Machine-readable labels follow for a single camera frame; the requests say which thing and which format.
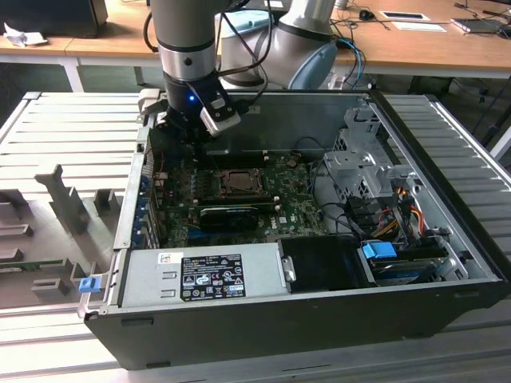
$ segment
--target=blue tab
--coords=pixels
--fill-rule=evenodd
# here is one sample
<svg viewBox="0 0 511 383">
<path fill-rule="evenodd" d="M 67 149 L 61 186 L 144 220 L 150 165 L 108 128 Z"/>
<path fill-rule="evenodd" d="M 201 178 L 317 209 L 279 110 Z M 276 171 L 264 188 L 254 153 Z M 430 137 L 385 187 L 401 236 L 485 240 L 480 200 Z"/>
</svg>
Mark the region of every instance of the blue tab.
<svg viewBox="0 0 511 383">
<path fill-rule="evenodd" d="M 101 277 L 88 277 L 82 278 L 78 291 L 84 293 L 100 293 L 101 292 Z"/>
<path fill-rule="evenodd" d="M 390 242 L 371 242 L 362 248 L 366 259 L 396 258 L 396 250 Z"/>
</svg>

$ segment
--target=warning label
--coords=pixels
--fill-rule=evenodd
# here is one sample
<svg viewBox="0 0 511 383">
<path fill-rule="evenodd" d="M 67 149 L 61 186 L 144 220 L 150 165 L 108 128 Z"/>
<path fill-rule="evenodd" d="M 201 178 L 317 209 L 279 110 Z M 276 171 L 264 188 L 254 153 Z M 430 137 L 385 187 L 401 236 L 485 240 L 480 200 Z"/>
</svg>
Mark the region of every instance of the warning label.
<svg viewBox="0 0 511 383">
<path fill-rule="evenodd" d="M 181 275 L 185 302 L 245 296 L 240 254 L 183 258 Z"/>
</svg>

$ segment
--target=desk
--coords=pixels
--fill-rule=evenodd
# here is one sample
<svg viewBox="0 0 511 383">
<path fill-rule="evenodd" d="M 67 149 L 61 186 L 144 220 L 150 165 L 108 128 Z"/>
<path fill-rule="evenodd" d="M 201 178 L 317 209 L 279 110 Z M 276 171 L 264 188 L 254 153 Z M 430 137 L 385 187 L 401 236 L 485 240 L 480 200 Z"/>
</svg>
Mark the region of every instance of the desk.
<svg viewBox="0 0 511 383">
<path fill-rule="evenodd" d="M 378 19 L 380 10 L 424 13 L 432 22 L 451 18 L 471 18 L 471 13 L 454 8 L 454 0 L 399 1 L 358 0 L 369 6 Z M 81 65 L 118 65 L 135 67 L 137 83 L 143 83 L 140 67 L 160 67 L 157 54 L 149 51 L 142 38 L 142 26 L 148 13 L 145 1 L 106 0 L 109 22 L 96 39 L 51 38 L 49 45 L 20 49 L 8 41 L 0 42 L 0 61 L 34 64 L 60 64 L 67 72 L 73 91 L 83 92 Z M 502 12 L 506 6 L 470 1 L 481 16 L 483 10 Z M 358 8 L 334 11 L 334 18 L 353 17 Z M 377 22 L 358 24 L 354 30 L 357 46 L 366 54 L 366 73 L 412 76 L 507 78 L 511 74 L 511 41 L 498 36 L 463 35 L 456 26 L 442 25 L 447 33 L 397 30 L 386 23 L 387 31 Z M 341 27 L 349 36 L 349 30 Z M 153 28 L 149 38 L 155 41 Z M 346 71 L 353 65 L 353 53 L 343 51 L 336 70 Z"/>
<path fill-rule="evenodd" d="M 76 66 L 67 60 L 65 48 L 71 43 L 72 38 L 47 38 L 49 44 L 29 45 L 20 48 L 12 45 L 5 38 L 0 38 L 0 62 L 12 64 L 50 64 L 62 65 L 68 75 L 70 83 L 81 84 Z M 83 87 L 73 87 L 73 91 L 82 91 Z"/>
<path fill-rule="evenodd" d="M 455 8 L 454 0 L 358 0 L 356 3 L 369 6 L 381 21 L 390 19 L 381 15 L 380 10 L 421 13 L 431 22 L 439 23 L 449 22 L 451 18 L 472 18 L 470 12 Z M 487 17 L 483 10 L 502 12 L 509 8 L 474 0 L 469 6 L 480 17 Z M 360 9 L 334 11 L 332 17 L 358 21 Z M 378 22 L 359 22 L 353 31 L 357 46 L 366 54 L 365 73 L 482 78 L 507 78 L 511 74 L 511 41 L 495 35 L 464 35 L 452 24 L 441 24 L 447 32 L 398 30 L 389 22 L 385 25 L 390 30 Z M 340 29 L 345 37 L 350 37 L 348 28 Z M 340 54 L 337 65 L 352 66 L 352 57 L 352 53 Z"/>
</svg>

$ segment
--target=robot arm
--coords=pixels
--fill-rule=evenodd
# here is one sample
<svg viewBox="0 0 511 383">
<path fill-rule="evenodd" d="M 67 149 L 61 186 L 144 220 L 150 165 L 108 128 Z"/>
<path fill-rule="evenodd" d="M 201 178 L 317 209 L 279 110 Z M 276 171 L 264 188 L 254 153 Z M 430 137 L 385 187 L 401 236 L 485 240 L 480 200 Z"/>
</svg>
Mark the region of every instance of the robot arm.
<svg viewBox="0 0 511 383">
<path fill-rule="evenodd" d="M 213 136 L 240 122 L 215 70 L 215 15 L 235 2 L 151 1 L 169 106 L 183 115 L 200 114 Z"/>
<path fill-rule="evenodd" d="M 239 3 L 239 0 L 151 1 L 169 106 L 183 116 L 200 115 L 212 136 L 240 122 L 236 105 L 216 72 L 215 44 L 215 15 Z M 270 82 L 291 89 L 311 89 L 317 88 L 320 77 L 324 80 L 337 52 L 329 26 L 334 5 L 335 0 L 294 0 L 290 12 L 282 17 L 271 36 L 263 31 L 267 30 L 264 27 L 248 31 L 244 39 L 258 58 L 271 44 L 263 65 Z M 225 69 L 254 62 L 238 37 L 224 39 L 224 43 Z M 330 48 L 329 54 L 321 50 L 325 45 Z M 324 67 L 319 75 L 318 57 Z M 253 84 L 261 79 L 259 70 L 253 69 L 226 80 Z"/>
</svg>

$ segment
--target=black cable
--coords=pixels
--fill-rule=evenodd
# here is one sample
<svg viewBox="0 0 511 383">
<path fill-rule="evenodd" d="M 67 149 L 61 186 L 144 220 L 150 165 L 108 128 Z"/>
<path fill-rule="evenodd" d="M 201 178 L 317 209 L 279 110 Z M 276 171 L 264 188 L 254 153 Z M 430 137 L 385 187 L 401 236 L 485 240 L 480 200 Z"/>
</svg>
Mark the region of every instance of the black cable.
<svg viewBox="0 0 511 383">
<path fill-rule="evenodd" d="M 268 6 L 268 36 L 267 36 L 268 43 L 266 45 L 266 51 L 264 52 L 264 55 L 259 60 L 256 60 L 254 63 L 252 63 L 250 65 L 247 65 L 247 66 L 244 66 L 244 67 L 241 67 L 238 69 L 228 69 L 228 70 L 219 72 L 218 73 L 219 77 L 231 76 L 232 74 L 248 72 L 251 69 L 261 66 L 261 64 L 263 64 L 264 61 L 267 59 L 268 55 L 270 54 L 270 50 L 271 50 L 271 39 L 272 39 L 272 34 L 273 34 L 273 18 L 271 16 L 271 2 L 267 2 L 267 6 Z M 234 28 L 232 31 L 235 33 L 236 36 L 238 36 L 240 38 L 241 35 L 238 33 L 236 28 Z"/>
<path fill-rule="evenodd" d="M 302 142 L 303 140 L 311 140 L 313 141 L 316 145 L 318 145 L 322 150 L 324 150 L 325 152 L 328 152 L 328 149 L 325 148 L 323 145 L 321 145 L 321 143 L 316 140 L 314 137 L 312 136 L 303 136 L 303 137 L 300 137 L 296 142 L 295 144 L 292 146 L 291 148 L 291 151 L 294 152 L 296 149 L 297 149 L 297 146 L 300 142 Z"/>
<path fill-rule="evenodd" d="M 250 49 L 250 46 L 248 46 L 248 44 L 245 41 L 245 39 L 243 38 L 243 36 L 241 36 L 241 34 L 236 30 L 236 28 L 231 23 L 231 20 L 229 20 L 229 18 L 227 17 L 226 14 L 224 14 L 224 19 L 225 19 L 226 23 L 229 25 L 229 27 L 232 29 L 232 32 L 234 32 L 234 34 L 241 40 L 241 43 L 243 44 L 245 49 L 248 51 L 248 53 L 252 56 L 252 59 L 254 61 L 256 61 L 257 60 L 257 57 L 255 56 L 256 54 L 254 53 L 254 51 L 252 49 Z M 270 46 L 270 41 L 271 41 L 271 35 L 268 36 L 268 44 L 267 44 L 268 46 Z M 254 105 L 260 99 L 260 97 L 263 95 L 264 91 L 268 87 L 269 80 L 268 80 L 268 75 L 266 73 L 266 70 L 264 70 L 263 66 L 260 66 L 260 70 L 263 73 L 264 84 L 261 87 L 261 89 L 259 90 L 259 92 L 251 100 L 238 101 L 238 104 L 237 104 L 238 109 L 239 109 L 239 112 L 242 114 L 244 114 L 244 112 L 246 113 L 248 111 L 248 108 L 250 108 L 252 105 Z"/>
<path fill-rule="evenodd" d="M 153 53 L 157 53 L 158 52 L 158 48 L 151 44 L 151 42 L 149 41 L 149 35 L 148 35 L 149 23 L 151 22 L 152 18 L 153 18 L 153 12 L 149 12 L 149 14 L 147 15 L 147 18 L 145 18 L 144 29 L 142 30 L 142 34 L 144 36 L 144 42 L 147 45 L 147 47 Z"/>
<path fill-rule="evenodd" d="M 511 82 L 511 76 L 509 76 L 508 80 L 505 82 L 504 86 L 502 87 L 501 91 L 497 94 L 497 96 L 493 99 L 493 101 L 491 102 L 491 104 L 488 106 L 488 108 L 486 108 L 486 110 L 481 114 L 481 117 L 479 118 L 479 120 L 477 121 L 477 123 L 475 124 L 475 126 L 473 127 L 472 129 L 472 135 L 475 134 L 475 132 L 477 131 L 477 128 L 479 128 L 479 125 L 481 124 L 481 122 L 485 119 L 486 117 L 486 114 L 490 111 L 490 109 L 495 105 L 495 103 L 497 102 L 497 100 L 499 98 L 501 98 L 502 96 L 502 93 L 505 91 L 505 89 L 508 87 L 509 83 Z"/>
<path fill-rule="evenodd" d="M 351 41 L 352 41 L 352 44 L 353 46 L 356 48 L 357 45 L 355 43 L 355 38 L 354 38 L 354 35 L 353 35 L 353 28 L 350 28 L 348 26 L 348 29 L 350 30 L 350 34 L 351 34 Z M 354 55 L 355 55 L 355 63 L 353 64 L 353 67 L 351 68 L 351 71 L 350 73 L 348 74 L 348 77 L 346 77 L 346 83 L 349 85 L 349 86 L 353 86 L 352 84 L 350 84 L 349 82 L 347 82 L 350 78 L 351 78 L 351 75 L 353 75 L 353 72 L 355 71 L 355 68 L 357 67 L 357 64 L 358 64 L 358 54 L 353 51 Z"/>
<path fill-rule="evenodd" d="M 218 34 L 216 35 L 216 57 L 218 59 L 218 68 L 216 69 L 219 72 L 222 69 L 222 56 L 218 57 L 218 49 L 220 48 L 220 39 L 222 34 L 222 21 L 224 20 L 224 14 L 220 14 L 220 24 L 218 25 Z"/>
</svg>

